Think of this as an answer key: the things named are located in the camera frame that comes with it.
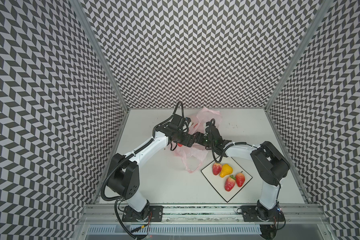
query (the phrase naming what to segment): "strawberry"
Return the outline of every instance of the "strawberry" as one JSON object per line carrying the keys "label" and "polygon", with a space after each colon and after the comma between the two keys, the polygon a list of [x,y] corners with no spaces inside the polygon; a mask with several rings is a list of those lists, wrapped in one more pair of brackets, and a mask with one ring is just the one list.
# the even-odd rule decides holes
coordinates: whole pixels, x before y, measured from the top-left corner
{"label": "strawberry", "polygon": [[245,177],[244,174],[242,174],[241,172],[236,174],[236,183],[239,187],[241,187],[245,182]]}
{"label": "strawberry", "polygon": [[236,179],[234,178],[233,175],[230,175],[230,176],[227,178],[227,180],[225,181],[225,186],[224,186],[224,188],[225,188],[225,190],[226,190],[227,192],[229,192],[230,190],[232,190],[232,188],[235,186],[235,184],[236,184],[235,180],[236,180]]}
{"label": "strawberry", "polygon": [[219,173],[221,172],[221,164],[215,162],[215,163],[212,165],[212,172],[213,172],[213,175],[219,174]]}

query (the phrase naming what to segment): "patterned wall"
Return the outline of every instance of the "patterned wall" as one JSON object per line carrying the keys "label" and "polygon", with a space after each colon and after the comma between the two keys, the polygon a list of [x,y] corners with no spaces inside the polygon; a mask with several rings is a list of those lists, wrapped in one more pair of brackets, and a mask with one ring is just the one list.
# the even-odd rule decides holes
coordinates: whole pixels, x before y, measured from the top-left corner
{"label": "patterned wall", "polygon": [[0,1],[0,239],[70,237],[121,118],[67,0]]}
{"label": "patterned wall", "polygon": [[321,0],[81,0],[131,108],[262,107]]}
{"label": "patterned wall", "polygon": [[312,200],[360,239],[360,0],[338,0],[271,115]]}

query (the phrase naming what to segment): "robotic arm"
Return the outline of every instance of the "robotic arm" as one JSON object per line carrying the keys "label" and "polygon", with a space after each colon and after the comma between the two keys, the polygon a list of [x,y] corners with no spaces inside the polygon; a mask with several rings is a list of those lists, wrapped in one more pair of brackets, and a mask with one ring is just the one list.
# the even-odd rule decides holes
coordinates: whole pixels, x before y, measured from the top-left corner
{"label": "robotic arm", "polygon": [[[290,166],[273,144],[266,141],[260,145],[251,146],[246,142],[235,143],[223,140],[214,125],[214,119],[207,122],[205,134],[196,132],[193,135],[187,133],[189,118],[184,118],[174,112],[169,119],[172,120],[156,126],[153,136],[138,148],[125,155],[115,154],[112,157],[108,176],[101,188],[101,196],[104,200],[113,200],[104,194],[107,185],[127,201],[132,208],[134,218],[146,219],[150,208],[149,201],[139,191],[139,167],[142,167],[156,152],[170,142],[187,147],[198,143],[212,150],[216,162],[220,162],[223,157],[245,159],[251,157],[263,179],[263,189],[256,207],[257,217],[259,220],[268,221],[278,214],[277,198],[280,182],[286,177]],[[215,153],[220,156],[219,160],[215,158]]]}

